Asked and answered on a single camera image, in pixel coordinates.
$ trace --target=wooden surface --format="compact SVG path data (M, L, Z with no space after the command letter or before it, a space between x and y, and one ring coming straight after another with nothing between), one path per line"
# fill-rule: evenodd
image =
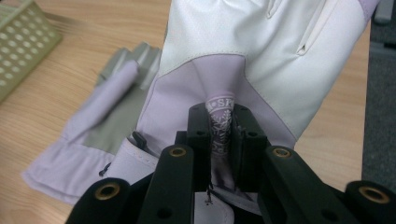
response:
M32 190L21 172L52 142L92 91L118 48L163 46L170 0L36 0L64 36L0 104L0 223L63 223L72 208ZM369 29L297 144L324 182L361 178Z

